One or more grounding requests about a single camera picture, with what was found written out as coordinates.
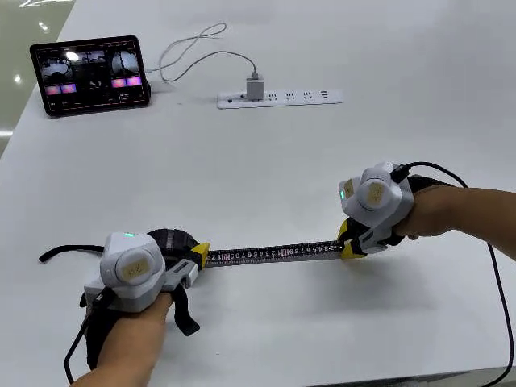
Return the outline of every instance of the cable connector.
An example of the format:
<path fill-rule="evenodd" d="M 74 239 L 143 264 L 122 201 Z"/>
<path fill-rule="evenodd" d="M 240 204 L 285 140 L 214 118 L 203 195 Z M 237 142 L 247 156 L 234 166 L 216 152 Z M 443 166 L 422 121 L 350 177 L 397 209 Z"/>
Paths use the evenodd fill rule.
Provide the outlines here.
<path fill-rule="evenodd" d="M 256 71 L 247 78 L 245 99 L 248 101 L 261 101 L 264 99 L 265 81 Z"/>
<path fill-rule="evenodd" d="M 403 180 L 405 180 L 410 173 L 410 167 L 407 167 L 405 165 L 398 165 L 391 173 L 390 177 L 393 179 L 395 183 L 401 183 Z"/>

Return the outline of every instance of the wire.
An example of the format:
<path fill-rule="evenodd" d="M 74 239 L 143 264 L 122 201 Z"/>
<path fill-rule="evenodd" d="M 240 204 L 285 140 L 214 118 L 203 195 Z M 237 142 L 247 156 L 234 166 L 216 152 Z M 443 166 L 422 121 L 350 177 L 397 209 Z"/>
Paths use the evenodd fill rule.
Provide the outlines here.
<path fill-rule="evenodd" d="M 222 26 L 222 29 L 218 30 L 218 31 L 215 31 L 215 32 L 211 32 L 209 34 L 206 34 L 206 32 L 208 32 L 209 30 L 211 30 L 212 28 L 216 28 L 218 26 Z M 189 38 L 184 38 L 184 39 L 179 39 L 179 40 L 175 40 L 173 41 L 171 44 L 168 45 L 168 47 L 163 51 L 163 53 L 161 54 L 160 56 L 160 60 L 158 62 L 158 68 L 156 69 L 152 69 L 152 70 L 149 70 L 150 73 L 154 72 L 154 71 L 157 71 L 157 70 L 162 70 L 162 69 L 166 69 L 174 64 L 176 64 L 179 60 L 182 59 L 182 57 L 188 52 L 188 50 L 190 50 L 194 44 L 197 43 L 197 41 L 199 39 L 204 39 L 204 38 L 210 38 L 212 36 L 215 36 L 215 35 L 218 35 L 218 34 L 222 34 L 225 30 L 227 29 L 227 24 L 225 24 L 224 22 L 221 22 L 221 23 L 217 23 L 217 24 L 214 24 L 213 26 L 210 26 L 208 28 L 205 28 L 204 30 L 202 30 L 198 35 L 196 36 L 190 36 Z M 189 40 L 193 40 L 193 42 L 191 44 L 188 45 L 187 48 L 185 48 L 185 50 L 183 50 L 183 52 L 180 54 L 180 56 L 168 63 L 167 65 L 162 65 L 162 62 L 163 62 L 163 59 L 164 57 L 169 53 L 169 51 L 177 44 L 179 43 L 184 43 L 184 42 L 187 42 Z"/>
<path fill-rule="evenodd" d="M 179 76 L 175 77 L 174 79 L 166 79 L 166 78 L 163 78 L 164 81 L 167 81 L 167 82 L 175 82 L 175 81 L 179 81 L 181 78 L 183 78 L 183 76 L 190 71 L 191 68 L 193 68 L 197 63 L 205 60 L 206 58 L 210 57 L 210 56 L 213 56 L 213 55 L 216 55 L 216 54 L 231 54 L 231 55 L 236 55 L 236 56 L 240 56 L 241 58 L 244 58 L 245 60 L 248 60 L 251 65 L 252 65 L 252 73 L 253 73 L 253 76 L 254 74 L 256 74 L 256 65 L 255 63 L 250 60 L 249 58 L 247 58 L 245 55 L 242 55 L 242 54 L 239 54 L 238 52 L 232 52 L 232 51 L 215 51 L 215 52 L 211 52 L 209 54 L 206 54 L 204 56 L 202 56 L 201 58 L 197 59 L 196 61 L 194 61 L 190 66 L 188 66 L 186 68 L 185 71 L 183 71 Z"/>
<path fill-rule="evenodd" d="M 77 345 L 79 345 L 79 342 L 81 341 L 82 336 L 85 334 L 86 329 L 88 328 L 92 313 L 93 313 L 93 311 L 91 313 L 87 314 L 86 317 L 84 318 L 84 320 L 82 321 L 81 329 L 79 329 L 79 332 L 77 333 L 77 336 L 75 337 L 75 340 L 73 341 L 70 349 L 68 350 L 68 352 L 66 353 L 66 356 L 64 358 L 64 373 L 66 373 L 66 378 L 68 379 L 69 384 L 73 384 L 73 382 L 75 381 L 73 379 L 72 372 L 70 371 L 69 361 L 70 361 L 70 358 L 72 357 L 73 353 L 77 349 Z"/>
<path fill-rule="evenodd" d="M 210 32 L 210 33 L 207 33 L 209 30 L 212 30 L 216 27 L 221 27 L 220 29 L 218 29 L 217 31 L 214 31 L 214 32 Z M 218 35 L 218 34 L 221 34 L 223 33 L 225 30 L 227 29 L 227 24 L 225 22 L 221 22 L 221 23 L 216 23 L 214 24 L 213 26 L 209 26 L 208 28 L 205 28 L 204 30 L 202 30 L 201 32 L 199 32 L 198 35 L 196 36 L 190 36 L 188 38 L 184 38 L 184 39 L 179 39 L 179 40 L 175 40 L 173 41 L 171 44 L 168 45 L 168 47 L 163 51 L 163 53 L 161 54 L 160 56 L 160 59 L 158 60 L 158 67 L 155 68 L 155 69 L 149 69 L 147 70 L 145 73 L 153 73 L 155 71 L 159 71 L 160 72 L 160 77 L 161 77 L 161 80 L 163 82 L 175 82 L 175 81 L 179 81 L 187 72 L 190 71 L 190 69 L 192 67 L 194 67 L 197 63 L 201 62 L 202 60 L 205 60 L 206 58 L 210 57 L 210 56 L 213 56 L 213 55 L 216 55 L 216 54 L 221 54 L 221 53 L 224 53 L 224 54 L 230 54 L 230 55 L 234 55 L 234 56 L 239 56 L 241 58 L 244 58 L 245 60 L 249 61 L 251 64 L 252 64 L 252 67 L 253 67 L 253 76 L 254 77 L 257 77 L 257 72 L 256 72 L 256 65 L 255 63 L 249 59 L 248 57 L 246 57 L 245 55 L 242 55 L 242 54 L 239 54 L 238 52 L 231 52 L 231 51 L 225 51 L 225 50 L 221 50 L 221 51 L 216 51 L 216 52 L 211 52 L 205 56 L 203 56 L 202 58 L 196 60 L 195 62 L 193 62 L 183 73 L 181 73 L 181 75 L 179 75 L 178 77 L 174 78 L 174 79 L 167 79 L 164 74 L 163 74 L 163 70 L 168 68 L 168 67 L 171 67 L 173 65 L 175 65 L 179 60 L 181 60 L 183 58 L 183 56 L 200 40 L 200 39 L 217 39 L 217 38 L 214 38 L 214 36 Z M 179 55 L 179 57 L 176 59 L 176 60 L 173 60 L 172 62 L 170 63 L 167 63 L 167 64 L 163 64 L 163 60 L 164 60 L 164 57 L 170 52 L 170 50 L 180 44 L 180 43 L 184 43 L 184 42 L 187 42 L 189 40 L 193 40 L 192 43 L 190 43 L 188 45 L 188 47 L 186 47 L 183 52 Z"/>
<path fill-rule="evenodd" d="M 94 315 L 94 313 L 97 313 L 98 311 L 107 309 L 107 307 L 113 302 L 115 297 L 116 294 L 114 290 L 105 287 L 94 299 L 92 310 L 86 315 L 86 317 L 84 317 L 84 320 L 82 320 L 81 328 L 79 329 L 77 336 L 75 336 L 75 339 L 73 340 L 68 352 L 66 352 L 66 356 L 64 358 L 64 373 L 66 373 L 66 378 L 68 379 L 69 384 L 73 384 L 73 382 L 75 381 L 73 379 L 72 372 L 70 371 L 70 358 L 77 349 L 77 345 L 79 345 L 79 342 L 81 341 L 82 336 L 85 334 L 86 329 L 88 329 L 88 325 L 91 321 L 92 316 Z"/>
<path fill-rule="evenodd" d="M 442 173 L 447 174 L 449 177 L 452 177 L 453 179 L 455 179 L 464 188 L 468 188 L 468 185 L 464 182 L 464 180 L 462 180 L 460 177 L 455 175 L 453 172 L 447 170 L 444 167 L 441 167 L 440 165 L 437 165 L 437 164 L 434 164 L 434 163 L 429 163 L 427 161 L 418 161 L 418 162 L 415 162 L 415 163 L 405 164 L 405 165 L 401 166 L 401 169 L 403 169 L 403 170 L 408 172 L 408 170 L 411 169 L 412 167 L 418 167 L 418 166 L 430 167 L 430 168 L 433 168 L 433 169 L 437 169 L 437 170 L 441 171 Z M 496 379 L 494 379 L 493 381 L 490 381 L 489 383 L 487 383 L 485 385 L 482 385 L 481 387 L 491 387 L 492 385 L 496 385 L 499 382 L 501 382 L 503 379 L 505 379 L 507 374 L 509 374 L 510 370 L 512 369 L 513 362 L 514 362 L 513 328 L 512 328 L 512 325 L 510 323 L 510 315 L 509 315 L 509 308 L 507 307 L 506 295 L 505 295 L 505 293 L 503 291 L 503 286 L 501 284 L 500 272 L 498 270 L 497 258 L 496 258 L 495 254 L 494 254 L 493 246 L 490 243 L 487 243 L 487 248 L 489 250 L 489 254 L 491 255 L 491 261 L 493 263 L 494 277 L 496 279 L 497 287 L 498 287 L 498 292 L 500 294 L 501 307 L 503 309 L 503 314 L 504 314 L 504 316 L 506 318 L 507 335 L 509 336 L 509 351 L 510 352 L 509 352 L 509 362 L 508 362 L 507 367 L 504 370 L 504 372 L 502 372 L 501 375 L 499 377 L 497 377 Z"/>

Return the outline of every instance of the tablet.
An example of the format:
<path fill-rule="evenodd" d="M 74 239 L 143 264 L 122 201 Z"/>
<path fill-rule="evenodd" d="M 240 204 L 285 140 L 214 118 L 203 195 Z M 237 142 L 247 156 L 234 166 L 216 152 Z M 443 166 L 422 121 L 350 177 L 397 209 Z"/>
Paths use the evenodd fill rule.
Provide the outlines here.
<path fill-rule="evenodd" d="M 51 116 L 146 106 L 150 101 L 135 36 L 34 44 L 31 58 Z"/>

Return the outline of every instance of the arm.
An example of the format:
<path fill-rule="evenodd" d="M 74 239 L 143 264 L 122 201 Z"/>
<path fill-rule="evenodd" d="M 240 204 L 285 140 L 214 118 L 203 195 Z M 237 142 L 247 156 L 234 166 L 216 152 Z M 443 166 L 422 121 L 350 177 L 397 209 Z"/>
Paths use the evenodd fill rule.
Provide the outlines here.
<path fill-rule="evenodd" d="M 516 193 L 433 186 L 415 195 L 414 208 L 394 230 L 413 238 L 458 230 L 516 260 Z"/>
<path fill-rule="evenodd" d="M 118 320 L 102 345 L 96 369 L 73 386 L 147 385 L 161 351 L 165 318 L 171 305 L 170 294 L 162 293 L 143 312 Z"/>

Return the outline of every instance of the floor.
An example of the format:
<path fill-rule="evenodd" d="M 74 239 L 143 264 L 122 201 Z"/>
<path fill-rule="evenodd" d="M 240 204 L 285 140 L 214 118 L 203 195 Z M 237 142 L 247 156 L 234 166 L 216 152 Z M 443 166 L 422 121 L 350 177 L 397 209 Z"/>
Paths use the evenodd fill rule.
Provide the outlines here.
<path fill-rule="evenodd" d="M 3 53 L 0 61 L 0 156 L 35 85 L 29 46 L 55 41 L 73 3 L 73 0 L 0 0 L 0 52 Z M 471 372 L 421 385 L 469 387 L 491 380 L 500 371 Z M 510 375 L 508 380 L 515 381 L 516 375 Z M 516 382 L 504 385 L 516 387 Z"/>

